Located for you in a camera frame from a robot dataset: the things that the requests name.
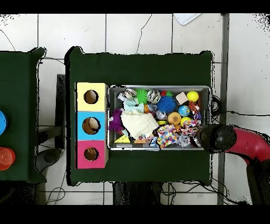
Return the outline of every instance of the metal tray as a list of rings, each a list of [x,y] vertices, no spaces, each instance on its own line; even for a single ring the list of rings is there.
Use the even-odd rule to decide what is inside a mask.
[[[204,121],[204,125],[208,125],[210,123],[210,117],[211,117],[211,89],[208,86],[115,86],[112,85],[108,89],[108,101],[110,107],[108,107],[108,119],[111,116],[112,111],[115,108],[122,108],[123,102],[117,98],[117,95],[124,91],[126,88],[132,88],[132,89],[158,89],[160,91],[163,90],[169,90],[173,93],[173,96],[175,97],[177,94],[184,92],[188,93],[191,90],[194,90],[198,93],[200,93],[201,96],[201,108],[200,113],[201,117]],[[107,146],[110,150],[152,150],[152,151],[159,151],[159,148],[150,147],[148,144],[138,144],[134,143],[131,139],[131,143],[114,143],[114,141],[118,138],[120,138],[121,135],[115,133],[112,130],[108,130],[107,132]],[[168,145],[166,148],[162,150],[203,150],[203,148],[183,148],[178,147],[177,144],[171,144]]]

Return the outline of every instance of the circular hole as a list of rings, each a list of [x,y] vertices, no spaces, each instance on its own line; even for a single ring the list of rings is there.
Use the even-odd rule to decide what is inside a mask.
[[[93,147],[87,148],[84,151],[84,157],[89,161],[94,161],[99,157],[99,151]]]
[[[82,129],[85,133],[89,135],[96,134],[100,129],[99,121],[94,117],[86,118],[82,123]]]
[[[95,104],[99,99],[99,95],[95,90],[87,90],[83,98],[86,103]]]

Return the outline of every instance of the box with holes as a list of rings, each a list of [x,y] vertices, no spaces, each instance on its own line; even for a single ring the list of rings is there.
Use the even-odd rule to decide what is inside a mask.
[[[105,168],[108,156],[105,141],[78,141],[78,169]]]
[[[76,84],[77,169],[105,168],[109,157],[106,95],[107,86],[104,83]]]

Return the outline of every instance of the pink block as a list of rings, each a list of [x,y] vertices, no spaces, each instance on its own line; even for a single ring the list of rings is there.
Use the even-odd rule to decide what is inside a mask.
[[[90,147],[99,152],[99,157],[94,161],[88,161],[84,157],[84,151]],[[78,141],[77,162],[78,169],[105,168],[105,141]]]

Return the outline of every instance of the green table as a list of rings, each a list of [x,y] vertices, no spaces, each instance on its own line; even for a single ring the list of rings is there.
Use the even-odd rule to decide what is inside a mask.
[[[0,180],[45,182],[34,165],[37,138],[37,64],[45,49],[28,53],[0,52],[0,110],[8,127],[0,147],[16,154],[14,164],[0,171]]]
[[[110,151],[104,169],[75,168],[75,82],[109,85],[180,85],[211,87],[209,51],[167,55],[83,54],[72,47],[65,56],[67,183],[100,181],[201,180],[210,184],[205,151]]]

